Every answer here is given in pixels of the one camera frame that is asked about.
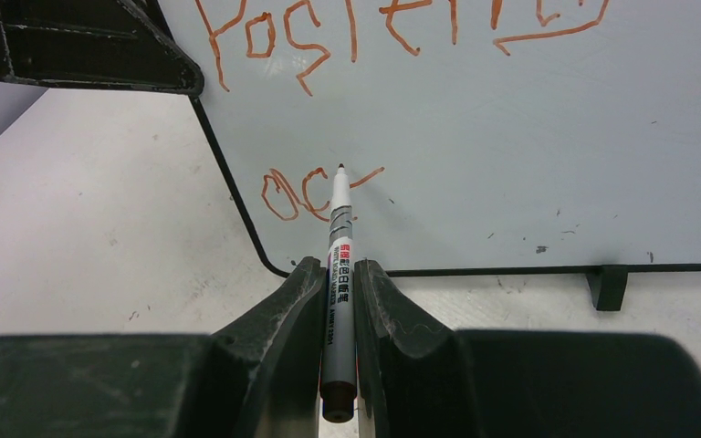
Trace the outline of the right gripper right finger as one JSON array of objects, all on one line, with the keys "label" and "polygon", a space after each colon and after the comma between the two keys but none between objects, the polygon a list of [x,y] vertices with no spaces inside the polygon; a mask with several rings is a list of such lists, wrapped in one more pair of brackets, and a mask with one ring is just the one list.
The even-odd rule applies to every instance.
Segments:
[{"label": "right gripper right finger", "polygon": [[362,437],[701,437],[701,370],[672,339],[455,331],[354,270]]}]

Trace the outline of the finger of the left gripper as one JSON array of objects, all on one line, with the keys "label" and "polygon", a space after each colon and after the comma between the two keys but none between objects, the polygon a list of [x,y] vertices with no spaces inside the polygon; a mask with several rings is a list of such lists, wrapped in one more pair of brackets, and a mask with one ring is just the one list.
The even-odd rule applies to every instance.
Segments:
[{"label": "finger of the left gripper", "polygon": [[197,97],[200,67],[156,1],[0,0],[0,82]]}]

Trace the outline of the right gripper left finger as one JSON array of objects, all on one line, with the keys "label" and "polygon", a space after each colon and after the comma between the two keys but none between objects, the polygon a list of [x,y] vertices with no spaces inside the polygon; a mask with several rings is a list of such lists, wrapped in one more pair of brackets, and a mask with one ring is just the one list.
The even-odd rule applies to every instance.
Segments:
[{"label": "right gripper left finger", "polygon": [[314,437],[326,271],[213,334],[0,337],[0,437]]}]

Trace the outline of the white marker pen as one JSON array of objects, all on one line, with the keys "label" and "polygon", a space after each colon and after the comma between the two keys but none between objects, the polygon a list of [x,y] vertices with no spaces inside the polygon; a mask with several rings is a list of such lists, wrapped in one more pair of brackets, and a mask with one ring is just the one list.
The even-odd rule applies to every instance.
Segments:
[{"label": "white marker pen", "polygon": [[333,179],[327,257],[327,312],[319,393],[322,417],[344,423],[354,416],[357,359],[351,183],[344,165]]}]

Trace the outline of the small black-framed whiteboard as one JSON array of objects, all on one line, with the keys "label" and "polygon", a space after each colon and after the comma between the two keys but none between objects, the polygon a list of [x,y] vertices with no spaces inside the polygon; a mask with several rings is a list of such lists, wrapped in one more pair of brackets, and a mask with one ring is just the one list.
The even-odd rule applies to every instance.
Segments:
[{"label": "small black-framed whiteboard", "polygon": [[701,1],[161,1],[259,259],[701,271]]}]

